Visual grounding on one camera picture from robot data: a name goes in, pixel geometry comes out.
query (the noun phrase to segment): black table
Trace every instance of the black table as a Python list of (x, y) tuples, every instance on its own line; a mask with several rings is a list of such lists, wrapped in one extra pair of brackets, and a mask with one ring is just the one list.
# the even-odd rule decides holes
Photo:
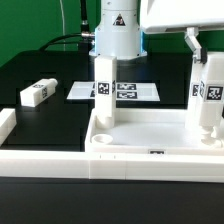
[[(153, 54), (146, 64), (118, 66), (117, 81), (153, 82), (161, 101), (117, 107), (187, 107), (189, 54)], [(36, 108), (19, 92), (56, 78), (56, 93)], [(67, 101), (74, 81), (94, 80), (88, 55), (28, 51), (0, 69), (0, 109), (15, 108), (17, 126), (4, 149), (84, 151), (94, 101)], [(222, 223), (224, 185), (211, 183), (0, 178), (0, 223)]]

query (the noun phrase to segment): green wall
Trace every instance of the green wall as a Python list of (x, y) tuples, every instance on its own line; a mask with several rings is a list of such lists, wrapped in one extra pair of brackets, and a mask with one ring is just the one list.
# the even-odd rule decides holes
[[(63, 0), (63, 4), (66, 33), (79, 32), (79, 0)], [(93, 31), (100, 21), (100, 0), (87, 0), (87, 8)], [(0, 0), (0, 66), (17, 53), (36, 50), (62, 34), (60, 0)], [(145, 48), (151, 52), (189, 52), (183, 38), (183, 33), (147, 35)], [(209, 50), (224, 51), (224, 31), (201, 32), (199, 39)]]

